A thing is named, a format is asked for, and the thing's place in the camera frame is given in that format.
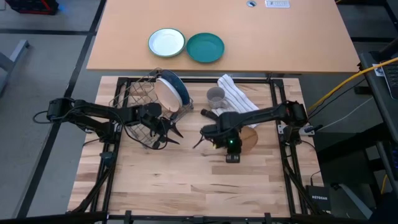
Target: blue plate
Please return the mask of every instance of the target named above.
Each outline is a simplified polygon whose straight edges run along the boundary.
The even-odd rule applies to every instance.
[[[214,34],[201,33],[191,37],[187,42],[189,56],[197,62],[215,62],[224,54],[223,41]]]
[[[190,102],[189,93],[187,87],[185,87],[184,82],[176,75],[174,72],[170,70],[163,70],[162,78],[168,81],[179,93],[182,105],[188,105]]]

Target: teal plate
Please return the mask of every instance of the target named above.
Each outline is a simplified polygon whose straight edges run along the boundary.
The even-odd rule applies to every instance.
[[[187,52],[197,62],[210,63],[224,54],[223,41],[214,34],[196,34],[188,40]]]

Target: label sticker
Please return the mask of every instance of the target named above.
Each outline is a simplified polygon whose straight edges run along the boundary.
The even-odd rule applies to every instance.
[[[266,0],[266,7],[290,8],[289,0]]]
[[[384,77],[383,67],[375,68],[374,69],[374,73],[376,73],[376,75],[379,76],[379,77]]]

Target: yellow cable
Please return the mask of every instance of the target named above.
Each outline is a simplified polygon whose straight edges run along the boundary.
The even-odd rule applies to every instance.
[[[381,191],[380,191],[381,194],[384,193],[384,189],[386,188],[386,181],[387,181],[387,178],[388,178],[387,174],[384,175],[383,184],[381,185]]]
[[[375,66],[373,66],[373,67],[370,67],[370,68],[367,68],[367,69],[365,69],[365,70],[362,70],[362,71],[358,72],[357,74],[353,75],[352,77],[347,78],[347,79],[344,80],[342,83],[340,83],[338,86],[336,86],[334,89],[332,89],[332,91],[330,91],[328,94],[326,94],[325,96],[323,96],[322,98],[320,98],[316,103],[314,103],[312,106],[310,106],[310,107],[308,108],[308,110],[309,110],[309,111],[310,111],[310,110],[313,110],[316,106],[318,106],[320,103],[322,103],[324,100],[326,100],[329,96],[331,96],[332,94],[334,94],[335,91],[339,90],[343,85],[345,85],[345,84],[348,83],[349,81],[353,80],[354,78],[356,78],[356,77],[358,77],[358,76],[360,76],[360,75],[362,75],[362,74],[364,74],[364,73],[366,73],[366,72],[368,72],[368,71],[374,70],[375,68],[379,68],[379,67],[381,67],[381,66],[385,66],[385,65],[388,65],[388,64],[390,64],[390,63],[392,63],[392,62],[396,62],[396,61],[398,61],[398,57],[393,58],[393,59],[391,59],[391,60],[388,60],[388,61],[386,61],[386,62],[383,62],[383,63],[381,63],[381,64],[379,64],[379,65],[375,65]]]

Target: white plate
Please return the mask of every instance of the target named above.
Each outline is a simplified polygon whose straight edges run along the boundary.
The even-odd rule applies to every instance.
[[[148,40],[149,49],[160,57],[172,57],[179,54],[185,45],[184,35],[175,29],[160,29]]]
[[[177,112],[182,106],[182,100],[176,89],[163,78],[157,78],[155,93],[159,102],[169,111]]]

